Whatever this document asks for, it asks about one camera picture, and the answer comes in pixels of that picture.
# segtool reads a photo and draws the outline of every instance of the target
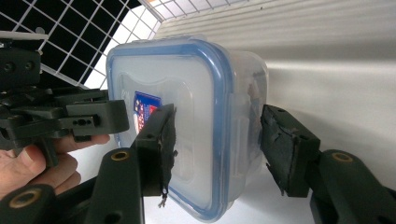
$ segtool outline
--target black plastic mount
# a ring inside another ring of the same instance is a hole
[[[130,148],[108,152],[99,174],[55,196],[46,185],[28,185],[0,202],[3,224],[144,223],[144,196],[166,199],[174,165],[176,110],[154,111]]]
[[[364,163],[341,150],[318,150],[320,141],[286,110],[262,109],[262,151],[282,193],[306,197],[316,223],[396,223],[396,195]]]
[[[267,167],[289,197],[306,197],[304,176],[309,161],[319,155],[320,140],[284,109],[265,105],[262,109],[262,151]]]
[[[107,91],[24,87],[0,93],[0,148],[18,155],[36,144],[48,166],[58,163],[53,138],[73,134],[77,142],[88,141],[91,135],[128,129],[125,103],[108,101]]]
[[[6,45],[0,48],[0,91],[37,84],[40,80],[40,54]]]

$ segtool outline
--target human hand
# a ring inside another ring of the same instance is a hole
[[[72,135],[54,140],[59,164],[46,172],[46,160],[40,149],[34,145],[25,147],[16,157],[13,150],[0,150],[0,200],[11,191],[26,184],[48,184],[59,194],[76,186],[81,176],[76,171],[78,162],[67,152],[102,145],[110,137],[106,134],[96,135],[89,142],[76,143]]]

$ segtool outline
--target transparent plastic container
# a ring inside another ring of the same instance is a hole
[[[129,147],[150,111],[177,107],[170,196],[201,221],[218,220],[262,163],[260,115],[267,70],[257,55],[194,36],[135,41],[112,49],[106,71],[111,99],[127,105]]]

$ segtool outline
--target red and blue label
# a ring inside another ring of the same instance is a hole
[[[151,113],[162,105],[161,98],[140,91],[134,93],[134,126],[139,133]]]

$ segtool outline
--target container lid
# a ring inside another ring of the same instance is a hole
[[[106,71],[109,96],[125,100],[131,125],[117,134],[120,147],[132,144],[151,108],[175,104],[178,155],[170,196],[197,219],[219,219],[229,204],[228,51],[191,36],[135,41],[109,52]]]

